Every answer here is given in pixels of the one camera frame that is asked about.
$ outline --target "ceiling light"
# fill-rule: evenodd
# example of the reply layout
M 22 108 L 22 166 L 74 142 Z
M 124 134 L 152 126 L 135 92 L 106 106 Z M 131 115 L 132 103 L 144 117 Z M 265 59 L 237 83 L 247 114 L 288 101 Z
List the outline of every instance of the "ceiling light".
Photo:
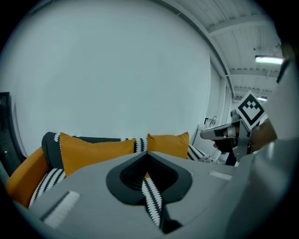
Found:
M 281 57 L 275 57 L 275 56 L 256 56 L 256 62 L 257 63 L 272 63 L 272 64 L 278 64 L 281 65 L 284 61 Z
M 259 100 L 261 100 L 261 101 L 267 101 L 267 99 L 260 98 L 260 97 L 257 97 L 257 99 L 259 99 Z

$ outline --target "mustard yellow cushion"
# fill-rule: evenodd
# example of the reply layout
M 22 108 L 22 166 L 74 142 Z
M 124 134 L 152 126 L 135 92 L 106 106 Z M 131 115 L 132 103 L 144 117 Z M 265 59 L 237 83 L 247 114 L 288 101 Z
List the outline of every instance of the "mustard yellow cushion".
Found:
M 157 151 L 164 154 L 187 158 L 189 146 L 188 132 L 175 135 L 150 135 L 148 134 L 148 151 Z
M 65 176 L 98 162 L 104 162 L 134 152 L 135 140 L 88 143 L 60 133 L 60 147 Z

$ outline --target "ceiling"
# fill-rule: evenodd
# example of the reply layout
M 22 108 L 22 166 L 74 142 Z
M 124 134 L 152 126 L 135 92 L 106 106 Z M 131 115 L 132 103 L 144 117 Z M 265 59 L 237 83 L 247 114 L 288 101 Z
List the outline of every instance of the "ceiling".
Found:
M 235 99 L 248 90 L 267 98 L 275 89 L 280 65 L 256 63 L 256 55 L 282 56 L 274 24 L 250 0 L 173 0 L 206 30 L 228 67 Z

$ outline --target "orange sofa armrest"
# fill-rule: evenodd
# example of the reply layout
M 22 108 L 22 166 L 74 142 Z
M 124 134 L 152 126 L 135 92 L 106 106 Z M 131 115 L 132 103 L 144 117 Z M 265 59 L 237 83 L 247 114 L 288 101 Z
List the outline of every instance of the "orange sofa armrest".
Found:
M 24 207 L 28 207 L 35 189 L 49 170 L 42 147 L 40 147 L 10 176 L 6 184 L 9 197 Z

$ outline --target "orange pillow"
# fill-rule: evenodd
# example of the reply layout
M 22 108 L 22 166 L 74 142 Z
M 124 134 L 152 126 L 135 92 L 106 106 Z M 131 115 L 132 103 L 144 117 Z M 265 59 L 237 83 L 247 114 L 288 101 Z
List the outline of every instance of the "orange pillow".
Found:
M 66 176 L 87 165 L 134 153 L 135 140 L 88 143 L 64 133 L 59 138 Z
M 157 151 L 164 154 L 187 158 L 189 146 L 188 132 L 181 135 L 150 135 L 148 134 L 148 151 Z

